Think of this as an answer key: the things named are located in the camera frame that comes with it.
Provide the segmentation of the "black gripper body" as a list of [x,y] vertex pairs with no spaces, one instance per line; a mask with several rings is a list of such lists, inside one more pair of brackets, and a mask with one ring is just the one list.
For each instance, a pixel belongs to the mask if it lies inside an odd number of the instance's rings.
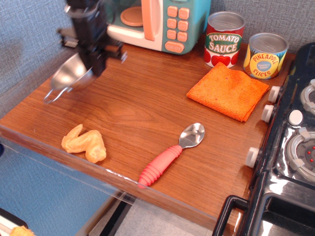
[[104,55],[121,62],[127,59],[127,52],[122,51],[123,43],[107,34],[104,7],[65,7],[64,11],[71,19],[72,26],[58,29],[63,46],[94,52],[94,55]]

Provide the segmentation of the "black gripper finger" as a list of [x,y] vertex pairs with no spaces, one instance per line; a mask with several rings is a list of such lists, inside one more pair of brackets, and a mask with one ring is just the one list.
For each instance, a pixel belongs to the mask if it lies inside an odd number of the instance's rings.
[[94,55],[92,59],[92,71],[93,74],[99,77],[106,69],[107,56]]
[[87,70],[92,69],[94,66],[94,52],[79,50],[78,51],[79,57],[81,61],[83,62],[85,68]]

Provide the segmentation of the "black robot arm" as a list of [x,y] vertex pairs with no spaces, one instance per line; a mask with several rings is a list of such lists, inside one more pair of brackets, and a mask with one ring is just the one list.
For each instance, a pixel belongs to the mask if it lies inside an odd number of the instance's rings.
[[67,0],[64,9],[72,26],[58,29],[61,44],[76,48],[86,69],[100,76],[108,58],[124,61],[123,43],[109,35],[117,6],[111,0]]

